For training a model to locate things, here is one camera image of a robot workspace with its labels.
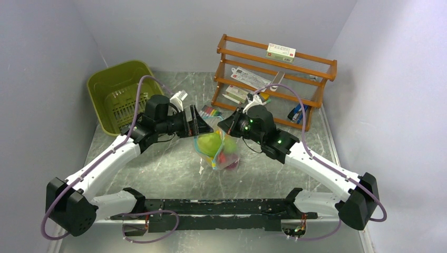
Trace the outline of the green lime toy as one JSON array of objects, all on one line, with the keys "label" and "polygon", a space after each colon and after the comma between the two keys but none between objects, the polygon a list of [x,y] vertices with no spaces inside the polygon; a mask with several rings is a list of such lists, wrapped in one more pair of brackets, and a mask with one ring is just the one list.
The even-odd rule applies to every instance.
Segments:
[{"label": "green lime toy", "polygon": [[234,140],[234,138],[232,137],[225,137],[224,141],[223,141],[224,147],[223,147],[223,152],[225,154],[232,154],[232,153],[236,153],[237,152],[237,143]]}]

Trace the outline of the pale green cabbage toy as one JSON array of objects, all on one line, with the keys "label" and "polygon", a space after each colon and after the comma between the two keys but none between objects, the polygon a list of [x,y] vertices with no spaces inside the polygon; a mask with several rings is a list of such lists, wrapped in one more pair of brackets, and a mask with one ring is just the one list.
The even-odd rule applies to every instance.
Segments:
[{"label": "pale green cabbage toy", "polygon": [[214,157],[222,144],[218,133],[200,135],[197,140],[198,150],[209,157]]}]

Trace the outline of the clear zip bag blue zipper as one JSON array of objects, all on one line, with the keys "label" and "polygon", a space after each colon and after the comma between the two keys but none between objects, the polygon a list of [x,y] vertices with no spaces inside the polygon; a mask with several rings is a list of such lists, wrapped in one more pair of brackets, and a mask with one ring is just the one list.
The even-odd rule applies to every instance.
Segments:
[{"label": "clear zip bag blue zipper", "polygon": [[[227,135],[226,133],[222,132],[222,130],[221,130],[219,127],[217,127],[217,126],[214,127],[213,133],[218,133],[218,134],[221,136],[221,139],[222,139],[222,144],[221,144],[221,146],[220,146],[220,149],[218,150],[218,152],[217,152],[216,155],[214,156],[214,160],[215,160],[216,166],[215,166],[213,169],[214,169],[214,170],[226,170],[225,167],[217,165],[216,158],[217,158],[217,155],[218,155],[221,151],[223,151],[223,148],[224,148],[224,139],[225,139],[225,137],[231,137],[231,136],[229,136],[229,135]],[[198,150],[198,146],[197,146],[197,140],[198,140],[198,137],[195,137],[195,138],[194,138],[194,146],[195,146],[195,151],[196,151],[197,154],[201,157],[202,155],[205,155],[205,154],[201,153],[201,152]],[[238,161],[238,162],[240,161],[239,149],[237,149],[237,152],[236,152],[236,153],[232,153],[232,158],[233,158],[232,163],[234,163],[234,162],[236,162],[236,161]]]}]

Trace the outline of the red chili toy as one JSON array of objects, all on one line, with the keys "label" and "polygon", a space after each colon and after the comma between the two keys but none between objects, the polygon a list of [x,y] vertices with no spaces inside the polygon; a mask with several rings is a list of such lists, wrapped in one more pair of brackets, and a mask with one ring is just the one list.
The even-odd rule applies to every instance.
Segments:
[{"label": "red chili toy", "polygon": [[221,151],[216,158],[217,165],[226,167],[230,165],[233,161],[232,154],[231,153],[225,153],[224,151]]}]

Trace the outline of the purple onion toy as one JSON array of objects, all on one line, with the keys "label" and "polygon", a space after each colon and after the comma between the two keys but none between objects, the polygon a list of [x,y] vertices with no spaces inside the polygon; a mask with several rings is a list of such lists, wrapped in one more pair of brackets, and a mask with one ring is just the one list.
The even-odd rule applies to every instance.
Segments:
[{"label": "purple onion toy", "polygon": [[239,166],[239,162],[236,161],[236,162],[226,166],[225,169],[226,170],[235,170],[235,169],[238,169],[238,166]]}]

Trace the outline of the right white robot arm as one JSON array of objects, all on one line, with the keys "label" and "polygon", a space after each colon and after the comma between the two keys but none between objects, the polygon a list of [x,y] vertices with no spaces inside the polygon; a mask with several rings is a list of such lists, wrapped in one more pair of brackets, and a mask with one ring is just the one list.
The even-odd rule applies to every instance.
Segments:
[{"label": "right white robot arm", "polygon": [[300,192],[284,205],[288,217],[298,218],[303,212],[334,215],[355,230],[363,230],[373,221],[380,201],[376,178],[368,172],[360,176],[315,153],[303,140],[276,127],[273,115],[263,105],[238,108],[218,127],[234,138],[258,143],[267,157],[300,169],[331,191]]}]

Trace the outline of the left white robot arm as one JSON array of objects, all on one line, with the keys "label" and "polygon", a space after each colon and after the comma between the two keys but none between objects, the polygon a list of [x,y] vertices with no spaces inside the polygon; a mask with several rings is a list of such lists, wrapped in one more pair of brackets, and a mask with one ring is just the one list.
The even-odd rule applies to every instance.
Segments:
[{"label": "left white robot arm", "polygon": [[122,130],[114,142],[88,165],[65,180],[54,178],[46,187],[46,213],[69,235],[80,236],[96,221],[115,215],[139,219],[146,211],[145,196],[132,188],[116,194],[96,196],[105,180],[141,155],[162,135],[179,138],[196,137],[213,132],[213,128],[190,106],[192,119],[187,120],[182,100],[176,96],[153,95],[135,121]]}]

